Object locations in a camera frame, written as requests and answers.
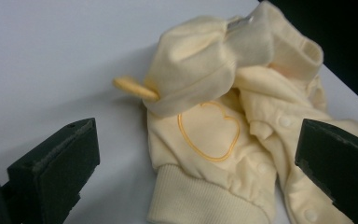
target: cream garment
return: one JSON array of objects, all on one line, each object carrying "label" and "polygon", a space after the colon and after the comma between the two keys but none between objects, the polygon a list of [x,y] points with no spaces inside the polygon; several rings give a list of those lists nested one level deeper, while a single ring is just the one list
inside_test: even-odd
[{"label": "cream garment", "polygon": [[153,223],[272,223],[278,172],[292,223],[351,223],[294,164],[303,118],[325,112],[321,48],[269,2],[247,18],[197,17],[164,33],[141,86],[158,173]]}]

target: white table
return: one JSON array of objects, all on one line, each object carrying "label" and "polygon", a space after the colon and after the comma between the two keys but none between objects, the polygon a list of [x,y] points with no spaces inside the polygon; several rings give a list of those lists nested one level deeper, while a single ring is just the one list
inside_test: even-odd
[{"label": "white table", "polygon": [[[257,1],[0,1],[0,184],[6,168],[65,124],[96,118],[101,165],[65,223],[146,223],[156,175],[145,108],[113,77],[143,79],[162,32],[199,15],[247,15]],[[326,67],[329,112],[358,97]],[[277,194],[274,223],[289,223]]]}]

